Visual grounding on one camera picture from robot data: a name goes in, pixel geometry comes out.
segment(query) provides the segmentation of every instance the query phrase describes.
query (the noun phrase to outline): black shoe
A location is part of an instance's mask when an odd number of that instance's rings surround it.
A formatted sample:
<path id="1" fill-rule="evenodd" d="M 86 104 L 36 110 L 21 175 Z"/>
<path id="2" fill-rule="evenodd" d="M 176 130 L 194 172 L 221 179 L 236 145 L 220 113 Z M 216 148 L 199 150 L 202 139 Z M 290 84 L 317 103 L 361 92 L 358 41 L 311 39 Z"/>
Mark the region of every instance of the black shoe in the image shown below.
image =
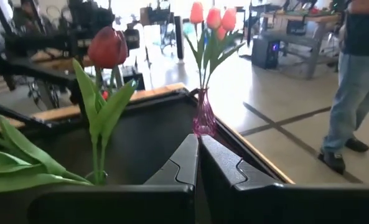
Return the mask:
<path id="1" fill-rule="evenodd" d="M 321 150 L 319 154 L 319 159 L 327 164 L 328 167 L 330 167 L 335 172 L 338 172 L 339 174 L 342 174 L 345 172 L 346 165 L 345 161 L 343 160 L 343 157 L 340 153 L 334 153 L 334 152 L 324 152 Z"/>
<path id="2" fill-rule="evenodd" d="M 369 146 L 356 138 L 351 138 L 347 140 L 345 146 L 355 152 L 367 152 L 369 150 Z"/>

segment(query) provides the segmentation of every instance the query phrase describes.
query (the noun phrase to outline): floor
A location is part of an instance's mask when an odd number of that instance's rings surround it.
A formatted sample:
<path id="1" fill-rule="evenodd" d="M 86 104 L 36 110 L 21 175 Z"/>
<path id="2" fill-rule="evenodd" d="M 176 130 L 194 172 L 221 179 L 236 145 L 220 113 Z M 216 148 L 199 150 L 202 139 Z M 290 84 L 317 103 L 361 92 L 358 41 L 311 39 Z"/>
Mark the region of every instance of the floor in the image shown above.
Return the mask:
<path id="1" fill-rule="evenodd" d="M 143 62 L 143 50 L 136 56 L 144 74 L 146 89 L 182 82 L 188 88 L 199 84 L 195 61 L 189 48 L 178 63 L 175 49 L 167 47 L 162 55 L 155 45 L 149 47 L 151 67 Z M 246 54 L 246 47 L 238 53 Z M 253 67 L 234 54 L 213 74 L 209 100 L 215 114 L 236 129 L 254 147 L 274 162 L 297 184 L 368 183 L 369 152 L 357 154 L 344 150 L 345 175 L 338 175 L 316 159 L 327 132 L 329 109 L 337 89 L 337 74 L 325 65 L 317 67 L 313 80 L 302 78 L 302 68 L 277 72 Z M 0 104 L 24 114 L 38 112 L 24 86 L 0 95 Z M 369 144 L 369 116 L 357 137 Z"/>

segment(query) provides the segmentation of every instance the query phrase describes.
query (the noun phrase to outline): orange tulip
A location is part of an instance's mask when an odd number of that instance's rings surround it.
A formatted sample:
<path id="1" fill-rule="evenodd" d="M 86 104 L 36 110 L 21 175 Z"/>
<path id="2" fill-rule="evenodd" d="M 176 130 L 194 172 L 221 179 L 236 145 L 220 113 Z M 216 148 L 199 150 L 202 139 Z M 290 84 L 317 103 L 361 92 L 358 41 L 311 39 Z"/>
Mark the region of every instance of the orange tulip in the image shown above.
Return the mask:
<path id="1" fill-rule="evenodd" d="M 222 19 L 222 27 L 227 31 L 233 31 L 236 24 L 236 9 L 227 9 Z"/>
<path id="2" fill-rule="evenodd" d="M 217 29 L 217 38 L 219 40 L 223 40 L 226 34 L 227 30 L 225 30 L 222 26 L 220 26 L 219 29 Z"/>
<path id="3" fill-rule="evenodd" d="M 191 8 L 190 22 L 198 24 L 203 21 L 203 6 L 201 2 L 194 2 Z"/>
<path id="4" fill-rule="evenodd" d="M 222 18 L 220 16 L 220 9 L 213 7 L 209 10 L 207 17 L 207 25 L 211 29 L 217 29 L 220 27 Z"/>
<path id="5" fill-rule="evenodd" d="M 128 57 L 128 46 L 121 31 L 104 27 L 91 40 L 88 56 L 99 68 L 114 68 Z"/>

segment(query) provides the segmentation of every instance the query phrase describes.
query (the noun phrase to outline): jeans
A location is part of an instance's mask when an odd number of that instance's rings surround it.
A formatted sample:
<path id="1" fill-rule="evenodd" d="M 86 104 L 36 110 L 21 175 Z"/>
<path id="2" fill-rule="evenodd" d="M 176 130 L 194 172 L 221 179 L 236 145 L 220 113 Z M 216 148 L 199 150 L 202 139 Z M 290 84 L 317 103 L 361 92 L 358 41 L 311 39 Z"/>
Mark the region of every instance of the jeans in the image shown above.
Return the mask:
<path id="1" fill-rule="evenodd" d="M 340 54 L 339 88 L 330 112 L 322 150 L 337 152 L 369 112 L 369 57 Z"/>

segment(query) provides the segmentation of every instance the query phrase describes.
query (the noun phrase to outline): purple glass vase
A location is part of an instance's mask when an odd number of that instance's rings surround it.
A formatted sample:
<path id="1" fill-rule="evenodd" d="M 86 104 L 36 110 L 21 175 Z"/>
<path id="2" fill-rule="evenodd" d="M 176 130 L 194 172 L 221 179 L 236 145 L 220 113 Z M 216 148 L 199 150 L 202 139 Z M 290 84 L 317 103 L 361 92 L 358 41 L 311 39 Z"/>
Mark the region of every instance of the purple glass vase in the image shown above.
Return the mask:
<path id="1" fill-rule="evenodd" d="M 192 131 L 198 137 L 214 136 L 216 133 L 216 117 L 208 99 L 208 89 L 200 89 L 198 93 L 197 114 L 192 120 Z"/>

